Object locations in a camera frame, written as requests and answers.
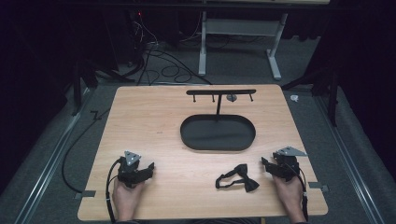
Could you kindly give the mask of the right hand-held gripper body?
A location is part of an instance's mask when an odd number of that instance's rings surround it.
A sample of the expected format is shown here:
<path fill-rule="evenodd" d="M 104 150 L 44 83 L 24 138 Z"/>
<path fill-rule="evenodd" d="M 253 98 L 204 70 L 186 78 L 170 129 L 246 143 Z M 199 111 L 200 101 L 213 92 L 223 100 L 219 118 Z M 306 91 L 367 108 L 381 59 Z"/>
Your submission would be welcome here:
<path fill-rule="evenodd" d="M 298 157 L 306 157 L 307 154 L 295 147 L 284 147 L 273 153 L 276 161 L 275 176 L 290 181 L 300 174 Z"/>

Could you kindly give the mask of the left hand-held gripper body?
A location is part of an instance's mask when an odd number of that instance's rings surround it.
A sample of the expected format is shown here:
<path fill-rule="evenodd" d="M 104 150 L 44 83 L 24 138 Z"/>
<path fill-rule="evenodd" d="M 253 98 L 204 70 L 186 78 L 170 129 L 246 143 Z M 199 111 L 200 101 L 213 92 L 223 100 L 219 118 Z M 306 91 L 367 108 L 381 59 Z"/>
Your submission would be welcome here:
<path fill-rule="evenodd" d="M 127 188 L 133 189 L 137 184 L 144 182 L 143 176 L 138 170 L 140 159 L 140 155 L 129 150 L 125 150 L 124 156 L 120 158 L 118 180 L 124 183 Z"/>

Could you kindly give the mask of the black hanger stand with tray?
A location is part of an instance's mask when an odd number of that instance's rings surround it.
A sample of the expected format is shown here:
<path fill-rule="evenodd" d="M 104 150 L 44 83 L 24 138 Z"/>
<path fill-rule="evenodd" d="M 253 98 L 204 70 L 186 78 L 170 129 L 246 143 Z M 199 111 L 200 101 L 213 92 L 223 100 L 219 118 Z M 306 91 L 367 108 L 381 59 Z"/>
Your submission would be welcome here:
<path fill-rule="evenodd" d="M 242 151 L 249 148 L 256 137 L 254 124 L 240 115 L 221 114 L 222 96 L 248 95 L 253 101 L 254 89 L 244 90 L 188 90 L 196 102 L 197 95 L 218 96 L 215 114 L 196 114 L 183 120 L 180 126 L 182 142 L 189 148 L 201 151 Z"/>

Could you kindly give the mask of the person's left hand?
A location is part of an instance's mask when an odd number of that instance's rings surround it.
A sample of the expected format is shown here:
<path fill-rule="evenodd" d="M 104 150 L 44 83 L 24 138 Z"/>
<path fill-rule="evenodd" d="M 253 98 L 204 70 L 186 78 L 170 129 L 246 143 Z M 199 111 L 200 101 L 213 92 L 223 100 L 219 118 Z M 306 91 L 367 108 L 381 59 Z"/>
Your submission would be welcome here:
<path fill-rule="evenodd" d="M 139 204 L 145 183 L 139 183 L 134 188 L 128 188 L 118 179 L 114 182 L 113 201 L 117 210 L 118 221 L 134 219 L 135 210 Z"/>

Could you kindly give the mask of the person's right hand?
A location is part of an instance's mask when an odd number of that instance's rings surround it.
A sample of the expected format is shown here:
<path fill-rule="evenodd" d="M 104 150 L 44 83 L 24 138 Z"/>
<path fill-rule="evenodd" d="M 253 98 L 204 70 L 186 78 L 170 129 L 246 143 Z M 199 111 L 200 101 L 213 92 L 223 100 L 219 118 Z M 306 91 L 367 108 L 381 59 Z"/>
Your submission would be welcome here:
<path fill-rule="evenodd" d="M 288 216 L 290 214 L 304 215 L 302 210 L 303 190 L 297 176 L 290 181 L 273 176 L 279 200 L 282 202 Z"/>

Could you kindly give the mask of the grey tape strip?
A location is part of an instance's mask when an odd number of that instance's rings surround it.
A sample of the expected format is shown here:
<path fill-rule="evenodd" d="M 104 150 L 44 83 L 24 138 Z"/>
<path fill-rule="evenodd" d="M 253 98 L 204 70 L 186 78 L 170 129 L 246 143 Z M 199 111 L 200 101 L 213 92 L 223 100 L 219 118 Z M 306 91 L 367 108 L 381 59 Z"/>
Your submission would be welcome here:
<path fill-rule="evenodd" d="M 323 185 L 320 182 L 308 182 L 308 186 L 311 189 L 320 189 L 322 192 L 328 192 L 329 187 L 327 185 Z"/>
<path fill-rule="evenodd" d="M 82 198 L 93 198 L 95 197 L 96 190 L 83 190 L 82 192 L 77 192 L 74 196 L 75 200 L 81 200 Z"/>

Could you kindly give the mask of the black tripod stand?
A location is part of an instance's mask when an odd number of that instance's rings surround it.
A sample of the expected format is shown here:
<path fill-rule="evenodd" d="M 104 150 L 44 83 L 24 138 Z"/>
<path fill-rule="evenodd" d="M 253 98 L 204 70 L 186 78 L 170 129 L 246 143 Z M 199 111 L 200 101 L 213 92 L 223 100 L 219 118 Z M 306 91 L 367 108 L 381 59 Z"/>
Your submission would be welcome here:
<path fill-rule="evenodd" d="M 332 126 L 336 126 L 335 109 L 337 105 L 338 76 L 336 72 L 329 68 L 320 68 L 317 71 L 308 73 L 302 77 L 294 79 L 290 83 L 281 86 L 283 91 L 287 91 L 298 85 L 312 84 L 311 93 L 313 96 L 328 96 L 327 116 Z"/>
<path fill-rule="evenodd" d="M 76 116 L 82 110 L 82 88 L 81 83 L 84 83 L 89 90 L 96 89 L 98 86 L 98 80 L 96 79 L 96 72 L 102 72 L 109 77 L 115 78 L 116 80 L 133 83 L 134 80 L 124 77 L 115 71 L 106 68 L 98 63 L 94 63 L 90 60 L 76 61 L 72 68 L 72 87 L 73 87 L 73 104 L 74 110 L 73 116 Z"/>

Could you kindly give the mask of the metal floor rail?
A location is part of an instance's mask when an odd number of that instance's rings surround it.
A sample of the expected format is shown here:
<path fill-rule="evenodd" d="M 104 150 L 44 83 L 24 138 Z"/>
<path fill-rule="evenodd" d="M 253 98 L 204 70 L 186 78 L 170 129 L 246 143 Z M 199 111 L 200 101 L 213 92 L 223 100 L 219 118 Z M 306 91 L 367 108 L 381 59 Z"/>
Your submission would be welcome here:
<path fill-rule="evenodd" d="M 46 161 L 46 165 L 43 171 L 40 173 L 32 191 L 29 194 L 26 202 L 24 203 L 21 211 L 19 212 L 17 218 L 13 224 L 28 224 L 32 219 L 32 216 L 41 201 L 58 165 L 61 163 L 63 155 L 66 152 L 65 145 L 69 140 L 75 126 L 81 117 L 81 112 L 85 108 L 86 104 L 91 100 L 94 89 L 86 88 L 83 91 L 82 99 L 84 103 L 81 105 L 80 110 L 73 115 L 66 124 L 64 131 L 59 137 L 55 147 L 52 149 L 50 157 Z"/>
<path fill-rule="evenodd" d="M 346 174 L 361 202 L 361 206 L 368 217 L 370 224 L 386 224 L 385 219 L 381 215 L 377 205 L 374 202 L 372 193 L 362 179 L 355 162 L 350 156 L 342 136 L 328 118 L 327 106 L 325 105 L 324 100 L 321 97 L 315 97 L 314 101 L 318 107 L 318 110 L 320 111 L 320 114 L 325 119 L 326 124 L 330 129 L 332 138 L 336 143 L 336 148 L 340 153 L 341 161 L 345 167 Z"/>

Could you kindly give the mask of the white metal desk frame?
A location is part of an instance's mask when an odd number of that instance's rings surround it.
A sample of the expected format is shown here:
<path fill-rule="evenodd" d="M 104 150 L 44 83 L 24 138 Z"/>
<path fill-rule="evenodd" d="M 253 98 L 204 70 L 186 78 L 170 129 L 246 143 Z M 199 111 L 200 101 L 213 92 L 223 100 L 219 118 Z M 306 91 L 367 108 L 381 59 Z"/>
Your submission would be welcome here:
<path fill-rule="evenodd" d="M 198 74 L 206 74 L 206 36 L 207 35 L 249 35 L 271 36 L 273 46 L 266 51 L 266 57 L 274 80 L 282 78 L 277 61 L 276 51 L 283 34 L 288 14 L 284 13 L 277 21 L 249 21 L 238 19 L 209 19 L 206 12 L 202 13 L 201 20 L 201 47 L 199 53 Z"/>

